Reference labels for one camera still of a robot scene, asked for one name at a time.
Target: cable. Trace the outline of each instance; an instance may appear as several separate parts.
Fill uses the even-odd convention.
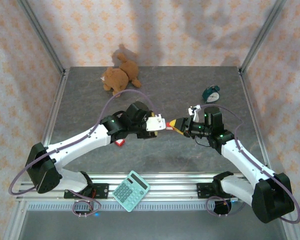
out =
[[[209,202],[210,200],[213,200],[213,199],[219,199],[219,200],[224,201],[225,204],[226,204],[226,206],[227,206],[227,208],[228,208],[228,213],[227,213],[227,214],[216,214],[215,212],[209,210],[209,208],[208,208],[208,202]],[[227,203],[227,201],[226,201],[224,198],[220,197],[220,196],[211,196],[211,197],[209,197],[209,198],[205,201],[205,205],[207,206],[207,207],[206,207],[206,210],[207,210],[207,212],[208,212],[209,214],[211,214],[211,215],[213,215],[213,216],[216,216],[216,217],[227,217],[227,216],[233,216],[233,215],[237,214],[238,212],[240,212],[240,211],[246,206],[246,203],[243,202],[243,204],[242,204],[235,212],[232,212],[232,213],[230,213],[230,207],[229,207],[229,204]]]
[[[118,116],[119,114],[123,114],[125,111],[122,111],[122,110],[120,110],[120,111],[117,111],[117,112],[115,112],[114,114],[112,114],[113,116]]]
[[[78,216],[78,217],[81,217],[81,216],[82,216],[81,213],[77,213],[77,212],[75,211],[76,204],[78,204],[78,203],[85,203],[85,204],[88,204],[88,205],[89,205],[90,212],[89,212],[89,213],[85,213],[85,214],[84,214],[85,217],[88,217],[88,216],[90,216],[90,215],[93,215],[93,214],[95,214],[96,212],[98,212],[98,211],[101,209],[101,206],[102,206],[101,203],[100,203],[99,201],[95,200],[94,198],[87,197],[87,196],[83,196],[83,195],[81,195],[81,194],[79,194],[79,193],[77,193],[77,192],[75,192],[75,191],[72,191],[72,190],[69,190],[69,192],[72,193],[72,194],[74,194],[74,195],[76,195],[76,196],[78,196],[78,197],[80,197],[80,198],[82,198],[82,199],[87,199],[87,200],[89,200],[89,201],[85,201],[85,200],[79,200],[79,201],[76,201],[76,202],[72,205],[72,212],[73,212],[74,215],[76,215],[76,216]],[[96,210],[94,210],[94,206],[93,206],[93,204],[92,204],[93,202],[95,202],[95,203],[98,205],[98,208],[97,208]]]
[[[198,144],[198,145],[200,145],[200,146],[202,146],[202,147],[210,148],[210,146],[206,146],[206,145],[203,145],[203,144],[201,144],[201,143],[198,143],[198,141],[197,141],[197,136],[194,137],[194,140],[195,140],[196,144]]]
[[[234,141],[235,141],[235,144],[237,146],[237,148],[239,149],[239,152],[242,153],[242,155],[250,162],[252,163],[257,169],[259,169],[263,174],[265,174],[267,177],[271,178],[276,184],[278,184],[287,194],[288,196],[292,199],[295,207],[296,207],[296,211],[297,211],[297,214],[298,214],[298,217],[296,220],[288,220],[288,219],[285,219],[283,217],[280,217],[280,219],[282,221],[285,221],[287,223],[290,223],[290,224],[298,224],[300,222],[300,206],[297,202],[297,200],[295,199],[295,197],[292,195],[292,193],[281,183],[279,182],[276,178],[274,178],[274,176],[272,176],[271,174],[269,174],[267,171],[263,170],[262,167],[260,167],[255,161],[253,161],[240,147],[240,144],[238,142],[238,136],[237,136],[237,130],[244,124],[244,121],[237,115],[235,114],[234,112],[232,112],[231,110],[229,110],[228,108],[224,107],[224,106],[220,106],[218,104],[206,104],[206,105],[202,105],[200,106],[201,109],[205,109],[207,107],[218,107],[218,108],[221,108],[221,109],[224,109],[226,111],[228,111],[229,113],[231,113],[233,116],[235,116],[237,119],[239,119],[241,121],[241,123],[235,128],[234,130]]]
[[[120,94],[122,94],[122,93],[126,93],[126,92],[132,92],[132,93],[137,93],[137,94],[142,95],[142,96],[150,103],[150,105],[151,105],[153,111],[154,111],[154,112],[158,112],[158,111],[157,111],[157,108],[154,106],[154,104],[151,102],[151,100],[148,98],[148,96],[145,95],[143,92],[138,91],[138,90],[134,90],[134,89],[126,89],[126,90],[123,90],[123,91],[121,91],[121,92],[118,92],[117,94],[113,95],[113,96],[106,102],[106,104],[104,105],[104,107],[103,107],[103,109],[102,109],[102,111],[101,111],[101,113],[100,113],[100,116],[99,116],[98,120],[96,121],[96,124],[92,127],[91,131],[90,131],[87,135],[85,135],[85,136],[81,137],[80,139],[78,139],[78,140],[76,140],[76,141],[73,141],[73,142],[71,142],[71,143],[69,143],[69,144],[67,144],[67,145],[61,146],[61,147],[59,147],[58,149],[54,149],[54,150],[52,150],[52,151],[49,151],[49,152],[43,154],[42,156],[38,157],[37,159],[35,159],[35,160],[32,161],[31,163],[29,163],[28,165],[26,165],[26,166],[25,166],[25,167],[24,167],[24,168],[23,168],[16,176],[15,176],[15,178],[12,180],[12,182],[11,182],[9,188],[8,188],[9,194],[10,194],[10,195],[13,195],[13,196],[18,196],[18,195],[22,195],[22,194],[25,194],[25,193],[28,193],[28,192],[34,190],[34,189],[36,188],[36,186],[33,186],[33,187],[31,187],[31,188],[29,188],[29,189],[27,189],[27,190],[24,190],[24,191],[19,191],[19,192],[13,192],[13,191],[12,191],[14,185],[16,184],[16,182],[17,182],[17,180],[20,178],[20,176],[21,176],[25,171],[27,171],[29,168],[31,168],[33,165],[35,165],[37,162],[41,161],[42,159],[46,158],[47,156],[49,156],[49,155],[51,155],[51,154],[56,153],[57,151],[60,151],[60,150],[69,148],[69,147],[71,147],[71,146],[73,146],[73,145],[75,145],[75,144],[78,144],[78,143],[82,142],[82,141],[85,140],[86,138],[88,138],[88,137],[96,130],[96,128],[98,127],[98,125],[99,125],[99,123],[100,123],[100,121],[101,121],[101,119],[102,119],[102,117],[103,117],[103,115],[104,115],[104,113],[105,113],[105,111],[106,111],[106,109],[107,109],[109,103],[110,103],[113,99],[115,99],[116,96],[118,96],[118,95],[120,95]]]

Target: gray tabletop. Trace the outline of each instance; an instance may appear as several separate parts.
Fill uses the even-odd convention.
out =
[[[279,219],[264,224],[251,207],[229,217],[206,211],[28,211],[20,240],[286,240]]]
[[[101,109],[112,96],[103,89],[100,76],[105,67],[72,67],[69,71],[59,112],[52,133],[51,144],[71,138],[97,121]],[[238,131],[245,148],[263,161],[248,103],[236,67],[228,66],[156,66],[140,67],[139,89],[153,101],[158,111],[171,121],[187,117],[188,108],[204,104],[202,93],[211,85],[219,85],[217,104],[238,114],[245,122]],[[128,89],[136,89],[131,83]],[[149,104],[134,93],[116,98],[106,110],[106,115],[126,110],[134,101]],[[234,131],[239,121],[222,111],[225,128]],[[159,131],[154,139],[137,139],[129,135],[122,147],[115,144],[100,147],[78,157],[66,169],[88,173],[138,173],[158,172],[238,172],[238,169],[214,149],[202,147],[191,138],[174,131]]]

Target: red object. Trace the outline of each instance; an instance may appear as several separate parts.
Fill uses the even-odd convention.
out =
[[[117,144],[119,147],[121,147],[126,141],[124,139],[119,139],[115,141],[115,144]]]
[[[169,122],[165,123],[165,129],[167,130],[173,130],[172,126],[170,126]]]
[[[93,190],[92,190],[92,198],[94,199],[94,198],[95,198],[95,196],[96,196],[96,190],[95,190],[95,189],[93,189]]]

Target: yellow object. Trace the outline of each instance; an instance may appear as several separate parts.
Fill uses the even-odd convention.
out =
[[[175,130],[177,133],[180,133],[181,135],[183,135],[184,133],[182,131],[180,131],[179,129],[175,128],[175,124],[176,124],[176,120],[172,120],[171,122],[169,122],[170,127],[173,128],[173,130]]]

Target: teddy bear ear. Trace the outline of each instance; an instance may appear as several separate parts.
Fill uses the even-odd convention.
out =
[[[108,76],[111,76],[111,74],[112,74],[112,69],[113,69],[113,67],[112,67],[112,66],[109,66],[109,67],[106,69],[105,73],[106,73]]]

